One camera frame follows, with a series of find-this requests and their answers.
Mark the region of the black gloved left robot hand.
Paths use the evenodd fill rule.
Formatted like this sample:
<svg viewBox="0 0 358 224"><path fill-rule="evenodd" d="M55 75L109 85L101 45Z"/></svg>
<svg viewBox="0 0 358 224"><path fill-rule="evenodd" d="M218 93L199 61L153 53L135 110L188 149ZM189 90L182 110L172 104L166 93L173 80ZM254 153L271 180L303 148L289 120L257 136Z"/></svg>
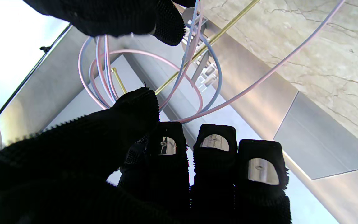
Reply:
<svg viewBox="0 0 358 224"><path fill-rule="evenodd" d="M291 224L282 147L180 122L142 87L0 150L0 224Z"/></svg>

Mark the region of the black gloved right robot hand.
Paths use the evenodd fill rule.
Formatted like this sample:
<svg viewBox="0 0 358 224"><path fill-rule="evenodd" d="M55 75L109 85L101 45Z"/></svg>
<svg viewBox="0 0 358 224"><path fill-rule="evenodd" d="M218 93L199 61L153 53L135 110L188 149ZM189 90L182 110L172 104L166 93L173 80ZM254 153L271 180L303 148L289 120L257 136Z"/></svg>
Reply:
<svg viewBox="0 0 358 224"><path fill-rule="evenodd" d="M110 35L153 35L177 46L185 35L185 23L176 4L195 7L195 0L26 0L42 15L71 23L82 33Z"/></svg>

